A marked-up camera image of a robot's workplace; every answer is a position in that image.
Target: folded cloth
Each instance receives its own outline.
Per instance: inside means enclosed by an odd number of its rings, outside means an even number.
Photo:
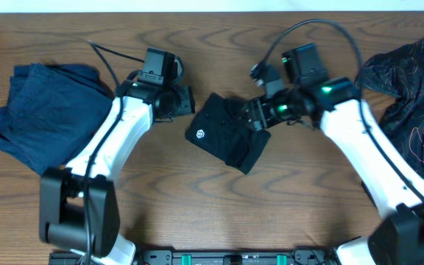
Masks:
[[[95,68],[16,66],[0,107],[0,150],[42,175],[88,144],[111,104]]]
[[[242,105],[238,100],[211,94],[185,132],[185,138],[227,166],[248,174],[271,134],[265,130],[255,132],[239,124],[234,117]]]
[[[381,129],[424,178],[424,38],[370,58],[356,84],[397,98],[381,119]]]

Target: wooden table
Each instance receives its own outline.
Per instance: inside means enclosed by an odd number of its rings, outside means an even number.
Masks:
[[[424,13],[109,13],[0,15],[0,107],[13,66],[96,66],[87,39],[144,57],[149,46],[181,56],[197,109],[211,92],[263,94],[248,77],[270,43],[307,18],[330,18],[354,35],[364,58],[424,37]],[[317,42],[332,77],[356,75],[349,45],[328,26],[308,25],[272,55]],[[106,54],[119,79],[141,68]],[[367,99],[377,116],[392,100]],[[177,249],[290,249],[368,235],[380,219],[343,154],[320,131],[282,124],[247,175],[184,139],[192,116],[156,124],[138,142],[118,183],[121,232],[138,244]],[[0,152],[0,264],[46,264],[55,247],[38,238],[39,176]]]

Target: cable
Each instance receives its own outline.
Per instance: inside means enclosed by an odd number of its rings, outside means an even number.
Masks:
[[[145,63],[145,61],[143,61],[142,59],[138,59],[138,58],[135,58],[135,57],[132,57],[132,56],[129,56],[129,55],[125,55],[125,54],[122,54],[120,52],[116,52],[116,51],[113,51],[111,49],[105,48],[103,46],[100,46],[99,44],[94,43],[92,40],[89,40],[89,41],[90,41],[91,45],[95,45],[96,48],[99,48],[103,51],[110,52],[111,54],[115,54],[115,55],[118,55],[120,57],[124,57],[124,58],[127,58],[127,59],[136,60],[137,62],[140,62],[140,63]]]
[[[363,66],[363,62],[362,62],[362,56],[361,56],[361,52],[359,51],[358,46],[356,45],[356,42],[353,38],[353,36],[351,36],[351,34],[340,24],[336,23],[335,21],[330,21],[327,19],[321,19],[321,18],[314,18],[314,19],[309,19],[306,21],[302,21],[300,23],[295,24],[294,26],[291,26],[290,28],[288,28],[269,48],[268,52],[266,53],[266,55],[264,56],[264,59],[260,62],[260,64],[264,65],[266,63],[266,61],[268,60],[269,56],[271,55],[272,51],[275,49],[275,47],[280,43],[280,41],[286,36],[288,35],[290,32],[292,32],[294,29],[303,26],[305,24],[310,24],[310,23],[320,23],[320,24],[327,24],[330,25],[332,27],[334,27],[335,29],[337,29],[338,31],[340,31],[346,38],[347,40],[350,42],[351,46],[353,47],[353,51],[356,54],[356,60],[358,63],[358,72],[361,72],[362,66]],[[415,194],[416,197],[418,197],[418,199],[420,199],[420,201],[424,204],[424,196],[413,186],[413,184],[411,184],[410,180],[408,180],[403,174],[402,172],[398,169],[398,167],[396,167],[396,165],[392,162],[392,160],[389,158],[389,156],[385,153],[385,151],[382,149],[382,147],[379,145],[379,143],[377,142],[377,140],[375,139],[374,135],[371,132],[371,128],[370,125],[368,125],[366,118],[364,117],[364,111],[363,111],[363,107],[362,107],[362,91],[363,88],[360,87],[359,88],[359,92],[357,93],[357,100],[359,101],[359,115],[361,116],[361,120],[362,120],[362,124],[364,125],[364,129],[366,130],[366,133],[368,134],[368,136],[370,137],[371,141],[374,143],[375,148],[377,148],[377,150],[381,153],[381,155],[384,157],[384,159],[387,161],[387,163],[392,167],[392,169],[394,170],[394,172],[398,175],[398,177],[402,180],[402,182],[410,189],[411,192],[413,192]]]
[[[110,67],[109,63],[106,61],[104,56],[99,52],[97,48],[99,46],[95,44],[92,40],[88,41],[93,50],[98,54],[98,56],[101,58],[102,62],[106,65],[107,69],[109,70],[110,74],[112,75],[112,78],[114,79],[114,82],[116,83],[116,87],[119,87],[119,80],[117,79],[116,74],[114,73],[113,69]],[[101,141],[96,145],[94,148],[93,153],[90,155],[88,159],[88,165],[86,166],[86,172],[83,177],[83,203],[84,203],[84,210],[85,210],[85,227],[86,227],[86,254],[84,257],[83,264],[90,265],[91,264],[91,256],[93,255],[93,247],[91,242],[91,217],[89,215],[89,176],[91,174],[91,168],[94,165],[94,160],[96,159],[96,155],[101,149],[104,142],[106,142],[109,135],[112,133],[116,125],[122,120],[122,114],[124,112],[124,100],[123,98],[120,98],[120,107],[119,107],[119,114],[116,117],[116,120],[110,125],[107,132],[104,134],[104,136],[101,138]]]

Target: wood surface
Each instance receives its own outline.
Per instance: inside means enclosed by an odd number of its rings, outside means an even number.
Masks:
[[[341,22],[364,55],[424,37],[424,13],[95,13],[0,14],[0,107],[13,66],[86,63],[112,79],[86,43],[144,57],[148,46],[181,56],[197,109],[211,92],[251,99],[263,94],[247,76],[281,32],[308,18]],[[356,75],[343,37],[324,25],[288,36],[272,55],[316,42],[332,77]],[[137,62],[106,54],[120,80]],[[392,99],[367,93],[376,116]],[[179,250],[291,249],[366,236],[380,222],[360,179],[320,131],[273,127],[247,175],[187,142],[192,116],[156,124],[135,146],[117,188],[121,232],[139,244]],[[38,238],[39,176],[0,152],[0,264],[46,264],[56,247]]]

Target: teal light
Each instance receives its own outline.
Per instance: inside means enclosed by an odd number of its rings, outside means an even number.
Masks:
[[[324,92],[324,93],[330,93],[330,91],[332,90],[333,88],[331,88],[331,87],[322,87],[322,91]]]
[[[287,105],[281,105],[278,107],[279,112],[283,112],[284,110],[287,110]]]

